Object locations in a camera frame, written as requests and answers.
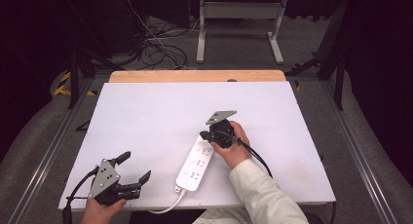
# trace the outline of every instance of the person's left hand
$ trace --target person's left hand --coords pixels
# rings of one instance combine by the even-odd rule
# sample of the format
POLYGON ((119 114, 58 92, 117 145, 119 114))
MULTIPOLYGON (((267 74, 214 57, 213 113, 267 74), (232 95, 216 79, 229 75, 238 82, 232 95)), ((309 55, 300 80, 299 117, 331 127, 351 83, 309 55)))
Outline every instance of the person's left hand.
POLYGON ((111 206, 101 205, 95 199, 86 202, 81 224, 109 224, 112 217, 125 206, 127 200, 121 199, 111 206))

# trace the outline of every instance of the white tabletop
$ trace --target white tabletop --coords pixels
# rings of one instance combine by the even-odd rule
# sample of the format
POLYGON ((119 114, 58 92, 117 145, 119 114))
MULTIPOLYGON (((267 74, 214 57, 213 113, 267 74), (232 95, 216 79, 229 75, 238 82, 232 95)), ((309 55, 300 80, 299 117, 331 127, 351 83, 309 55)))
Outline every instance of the white tabletop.
MULTIPOLYGON (((288 82, 109 83, 105 84, 59 208, 78 182, 102 159, 126 151, 131 157, 115 170, 121 184, 135 183, 152 170, 138 200, 126 208, 159 209, 177 199, 176 177, 206 120, 217 110, 237 110, 251 147, 274 178, 299 203, 335 201, 319 154, 288 82)), ((178 207, 236 206, 241 201, 228 178, 230 169, 215 154, 196 192, 178 207)), ((86 197, 92 180, 78 191, 86 197)), ((85 200, 72 202, 83 209, 85 200)))

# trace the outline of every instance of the hand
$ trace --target hand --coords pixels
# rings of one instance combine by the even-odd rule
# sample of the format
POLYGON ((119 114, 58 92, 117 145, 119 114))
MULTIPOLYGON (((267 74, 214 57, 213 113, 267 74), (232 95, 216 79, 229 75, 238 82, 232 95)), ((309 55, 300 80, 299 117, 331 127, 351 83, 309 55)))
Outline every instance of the hand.
MULTIPOLYGON (((234 133, 238 136, 244 143, 249 145, 249 140, 246 137, 245 131, 241 125, 237 122, 230 121, 231 126, 234 128, 234 133)), ((217 143, 211 142, 213 149, 216 153, 221 155, 230 168, 236 167, 238 164, 246 159, 252 158, 251 154, 242 145, 234 143, 229 148, 221 148, 217 143)))
POLYGON ((81 224, 109 224, 112 217, 125 206, 127 200, 121 199, 111 206, 101 205, 95 199, 86 202, 86 210, 81 224))

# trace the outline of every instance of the white sleeve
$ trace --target white sleeve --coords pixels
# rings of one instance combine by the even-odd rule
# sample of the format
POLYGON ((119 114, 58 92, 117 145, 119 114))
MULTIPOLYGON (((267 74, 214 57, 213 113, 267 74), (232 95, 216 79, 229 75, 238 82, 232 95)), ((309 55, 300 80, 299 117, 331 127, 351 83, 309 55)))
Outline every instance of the white sleeve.
POLYGON ((230 180, 252 223, 308 223, 297 203, 254 161, 237 165, 230 172, 230 180))

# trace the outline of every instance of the white power strip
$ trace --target white power strip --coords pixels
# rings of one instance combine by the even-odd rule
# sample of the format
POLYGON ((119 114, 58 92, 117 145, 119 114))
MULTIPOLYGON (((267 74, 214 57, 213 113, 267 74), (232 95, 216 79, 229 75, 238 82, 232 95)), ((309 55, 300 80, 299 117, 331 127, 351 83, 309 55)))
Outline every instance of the white power strip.
POLYGON ((201 183, 213 152, 212 146, 210 146, 206 140, 203 140, 198 136, 185 164, 176 178, 176 185, 187 191, 196 191, 201 183))

